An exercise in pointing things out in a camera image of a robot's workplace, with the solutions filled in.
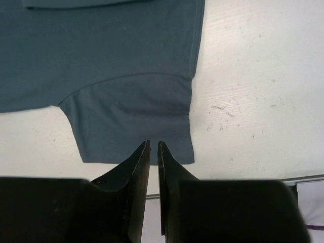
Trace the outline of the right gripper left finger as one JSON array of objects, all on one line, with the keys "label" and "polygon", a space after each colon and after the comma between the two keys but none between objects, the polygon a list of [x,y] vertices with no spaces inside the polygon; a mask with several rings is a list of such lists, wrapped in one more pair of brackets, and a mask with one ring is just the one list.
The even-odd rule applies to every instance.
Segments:
[{"label": "right gripper left finger", "polygon": [[88,181],[1,178],[1,242],[140,242],[150,167],[144,141]]}]

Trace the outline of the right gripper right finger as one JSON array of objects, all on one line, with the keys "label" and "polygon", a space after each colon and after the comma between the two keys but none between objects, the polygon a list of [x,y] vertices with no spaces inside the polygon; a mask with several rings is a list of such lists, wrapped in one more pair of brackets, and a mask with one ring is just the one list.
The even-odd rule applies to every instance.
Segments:
[{"label": "right gripper right finger", "polygon": [[158,144],[166,242],[310,242],[291,187],[278,180],[200,180]]}]

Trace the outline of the teal blue t shirt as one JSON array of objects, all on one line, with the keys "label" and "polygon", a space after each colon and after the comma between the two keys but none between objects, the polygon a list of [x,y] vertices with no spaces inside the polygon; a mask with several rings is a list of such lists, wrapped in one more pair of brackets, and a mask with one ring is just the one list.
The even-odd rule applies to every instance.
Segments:
[{"label": "teal blue t shirt", "polygon": [[204,1],[1,1],[1,112],[59,107],[85,163],[140,143],[194,163]]}]

